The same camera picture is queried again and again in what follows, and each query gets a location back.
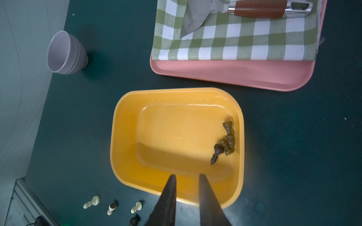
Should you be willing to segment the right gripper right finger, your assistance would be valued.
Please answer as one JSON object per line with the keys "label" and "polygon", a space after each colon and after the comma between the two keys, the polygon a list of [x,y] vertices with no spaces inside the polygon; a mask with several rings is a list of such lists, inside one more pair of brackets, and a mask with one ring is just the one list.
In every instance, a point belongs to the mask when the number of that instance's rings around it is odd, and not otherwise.
{"label": "right gripper right finger", "polygon": [[199,176],[201,226],[231,226],[205,174]]}

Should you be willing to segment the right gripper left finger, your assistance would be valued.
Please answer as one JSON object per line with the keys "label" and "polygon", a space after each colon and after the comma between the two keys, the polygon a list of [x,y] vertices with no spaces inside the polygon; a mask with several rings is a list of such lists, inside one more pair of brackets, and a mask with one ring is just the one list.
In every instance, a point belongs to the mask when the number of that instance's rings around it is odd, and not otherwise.
{"label": "right gripper left finger", "polygon": [[176,216],[176,175],[172,174],[145,226],[174,226]]}

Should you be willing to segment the dark chess piece tall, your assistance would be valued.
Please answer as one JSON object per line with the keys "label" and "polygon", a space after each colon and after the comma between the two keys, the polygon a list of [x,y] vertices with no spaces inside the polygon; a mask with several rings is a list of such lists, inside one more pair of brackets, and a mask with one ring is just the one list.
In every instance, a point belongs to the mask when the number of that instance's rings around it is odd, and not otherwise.
{"label": "dark chess piece tall", "polygon": [[222,125],[225,128],[226,133],[227,133],[226,140],[227,140],[229,147],[234,148],[235,147],[235,136],[232,131],[232,121],[224,122]]}

